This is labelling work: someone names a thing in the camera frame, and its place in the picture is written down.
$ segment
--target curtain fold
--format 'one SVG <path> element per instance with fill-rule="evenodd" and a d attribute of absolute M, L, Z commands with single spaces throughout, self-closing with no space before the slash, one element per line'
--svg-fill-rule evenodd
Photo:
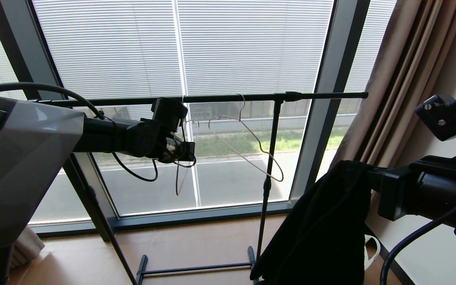
<path fill-rule="evenodd" d="M 44 247 L 45 245 L 38 235 L 29 226 L 26 226 L 15 241 L 10 267 L 14 268 L 37 258 Z"/>
<path fill-rule="evenodd" d="M 456 1 L 398 0 L 360 110 L 331 166 L 359 160 L 393 167 L 430 97 L 456 33 Z"/>

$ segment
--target road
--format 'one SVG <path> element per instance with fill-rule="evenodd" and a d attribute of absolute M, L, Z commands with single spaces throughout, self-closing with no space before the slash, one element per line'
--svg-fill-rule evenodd
<path fill-rule="evenodd" d="M 329 161 L 335 152 L 327 151 L 320 173 L 328 168 Z M 284 171 L 283 182 L 272 182 L 270 200 L 287 200 L 293 182 L 298 153 L 277 154 L 275 158 Z M 266 170 L 266 157 L 251 159 L 251 162 Z M 132 170 L 143 177 L 153 177 L 151 167 L 137 167 Z M 245 160 L 206 161 L 197 163 L 197 193 L 191 171 L 179 172 L 179 185 L 183 177 L 184 183 L 179 196 L 175 195 L 174 165 L 159 165 L 158 179 L 155 182 L 144 182 L 129 175 L 121 168 L 101 170 L 103 179 L 109 189 L 119 214 L 148 213 L 187 209 L 197 206 L 219 206 L 225 204 L 258 202 L 262 200 L 265 174 Z M 274 164 L 273 175 L 280 177 Z M 33 216 L 32 222 L 40 220 L 61 220 L 85 218 L 84 210 L 77 194 L 64 173 L 58 174 L 47 191 L 40 206 Z"/>

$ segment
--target white plastic handle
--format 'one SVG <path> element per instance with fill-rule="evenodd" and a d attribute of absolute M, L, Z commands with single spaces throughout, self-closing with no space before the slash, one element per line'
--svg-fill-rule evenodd
<path fill-rule="evenodd" d="M 364 263 L 365 270 L 367 270 L 371 266 L 371 264 L 374 262 L 376 257 L 378 257 L 378 255 L 380 255 L 380 251 L 381 251 L 380 241 L 371 235 L 365 235 L 365 244 L 367 245 L 367 242 L 370 239 L 373 239 L 376 242 L 376 252 L 374 253 L 374 255 L 372 255 L 371 258 L 369 258 L 369 254 L 367 253 L 367 247 L 365 247 L 365 258 L 366 258 L 365 263 Z"/>

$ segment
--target window frame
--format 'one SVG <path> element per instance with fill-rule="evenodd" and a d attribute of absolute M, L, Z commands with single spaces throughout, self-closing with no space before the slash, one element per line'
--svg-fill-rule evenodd
<path fill-rule="evenodd" d="M 344 91 L 368 9 L 369 1 L 334 0 L 315 92 Z M 0 0 L 0 40 L 19 81 L 35 81 L 63 87 L 32 0 Z M 25 94 L 28 99 L 67 99 L 61 94 L 46 91 L 26 91 Z M 290 198 L 288 201 L 269 203 L 268 215 L 290 211 L 305 189 L 315 182 L 339 105 L 340 100 L 335 99 L 317 99 L 311 102 Z M 107 230 L 257 217 L 261 212 L 259 203 L 122 217 L 117 213 L 91 153 L 71 154 L 63 168 L 92 222 L 32 226 L 34 231 L 44 237 L 85 234 L 96 230 L 103 240 L 107 241 Z M 86 191 L 89 186 L 92 186 L 96 193 L 104 217 L 94 211 L 87 199 Z M 103 228 L 101 219 L 108 220 L 110 229 Z"/>

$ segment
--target baseboard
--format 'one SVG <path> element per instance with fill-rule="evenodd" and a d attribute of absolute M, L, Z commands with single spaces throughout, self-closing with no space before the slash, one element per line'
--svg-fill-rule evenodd
<path fill-rule="evenodd" d="M 377 236 L 371 231 L 371 229 L 369 229 L 369 227 L 366 226 L 365 231 L 367 232 L 367 234 L 369 234 L 371 236 L 375 236 L 377 238 Z M 381 258 L 386 259 L 389 254 L 388 249 L 386 249 L 386 247 L 381 242 L 380 242 L 380 244 L 381 244 L 380 256 L 381 256 Z M 409 278 L 409 276 L 404 271 L 404 269 L 402 269 L 402 267 L 400 267 L 399 263 L 397 263 L 396 261 L 393 261 L 391 263 L 390 269 L 393 271 L 393 273 L 395 274 L 397 279 L 400 281 L 400 283 L 402 283 L 402 285 L 415 285 L 415 283 L 411 280 L 411 278 Z"/>

